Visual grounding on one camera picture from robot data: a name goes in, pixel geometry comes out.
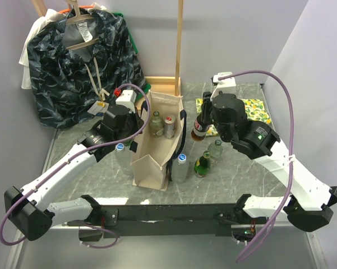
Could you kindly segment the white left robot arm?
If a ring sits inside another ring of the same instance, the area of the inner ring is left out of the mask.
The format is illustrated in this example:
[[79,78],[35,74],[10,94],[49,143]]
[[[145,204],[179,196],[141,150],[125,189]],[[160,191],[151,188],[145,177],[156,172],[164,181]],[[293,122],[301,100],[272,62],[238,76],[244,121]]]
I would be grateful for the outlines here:
[[101,205],[91,196],[55,203],[64,187],[80,173],[114,151],[116,144],[139,135],[144,128],[137,108],[112,105],[72,146],[66,155],[37,179],[22,188],[10,187],[4,193],[6,216],[34,241],[52,226],[70,221],[97,224],[103,217]]

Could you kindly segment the clear soda water bottle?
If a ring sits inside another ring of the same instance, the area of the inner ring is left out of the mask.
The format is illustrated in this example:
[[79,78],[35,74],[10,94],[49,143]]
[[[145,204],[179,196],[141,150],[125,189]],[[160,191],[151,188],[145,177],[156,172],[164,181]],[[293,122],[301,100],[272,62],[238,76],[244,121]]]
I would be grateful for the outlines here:
[[150,130],[154,137],[160,137],[164,133],[164,121],[158,111],[154,111],[150,119]]

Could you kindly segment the beige canvas tote bag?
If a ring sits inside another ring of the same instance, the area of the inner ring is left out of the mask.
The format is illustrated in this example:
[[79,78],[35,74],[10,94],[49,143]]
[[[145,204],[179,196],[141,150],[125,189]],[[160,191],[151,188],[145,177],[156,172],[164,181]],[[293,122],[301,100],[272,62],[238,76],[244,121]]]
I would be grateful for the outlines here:
[[173,115],[176,118],[173,138],[154,137],[149,126],[135,137],[131,144],[133,185],[166,191],[170,167],[182,152],[186,139],[187,113],[180,96],[150,91],[148,101],[141,105],[139,116],[146,124],[157,111],[162,117]]

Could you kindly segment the silver red soda can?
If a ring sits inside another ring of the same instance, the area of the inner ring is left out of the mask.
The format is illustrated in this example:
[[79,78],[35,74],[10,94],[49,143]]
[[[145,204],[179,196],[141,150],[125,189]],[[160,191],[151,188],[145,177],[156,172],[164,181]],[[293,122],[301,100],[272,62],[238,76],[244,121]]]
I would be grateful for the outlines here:
[[164,118],[164,135],[166,138],[173,138],[176,132],[176,118],[174,115],[167,115]]

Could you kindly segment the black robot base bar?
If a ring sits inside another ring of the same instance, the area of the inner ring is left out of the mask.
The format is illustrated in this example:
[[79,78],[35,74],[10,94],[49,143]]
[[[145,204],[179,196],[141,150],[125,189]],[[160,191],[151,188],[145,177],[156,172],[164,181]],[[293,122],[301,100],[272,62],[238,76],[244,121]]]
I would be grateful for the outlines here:
[[104,205],[90,225],[122,236],[214,234],[230,236],[233,225],[265,224],[265,217],[249,217],[233,203],[187,205]]

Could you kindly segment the dark cola glass bottle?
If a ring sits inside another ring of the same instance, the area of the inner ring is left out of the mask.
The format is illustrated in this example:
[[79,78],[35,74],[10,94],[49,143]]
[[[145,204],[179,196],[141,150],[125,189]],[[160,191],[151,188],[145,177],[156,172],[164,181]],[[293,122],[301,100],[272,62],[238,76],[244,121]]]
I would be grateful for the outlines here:
[[205,119],[204,114],[200,113],[194,121],[191,137],[195,141],[202,141],[211,126],[211,121]]

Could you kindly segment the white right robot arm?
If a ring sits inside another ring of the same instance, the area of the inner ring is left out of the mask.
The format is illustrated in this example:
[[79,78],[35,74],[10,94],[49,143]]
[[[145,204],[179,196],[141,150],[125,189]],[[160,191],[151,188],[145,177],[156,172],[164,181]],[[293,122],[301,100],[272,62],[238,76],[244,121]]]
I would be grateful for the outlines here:
[[249,119],[242,100],[223,92],[215,96],[203,93],[194,130],[205,133],[211,125],[222,141],[263,166],[287,189],[282,197],[242,195],[234,207],[237,221],[247,223],[260,217],[287,220],[307,232],[329,224],[334,214],[331,207],[337,203],[337,186],[317,179],[268,124]]

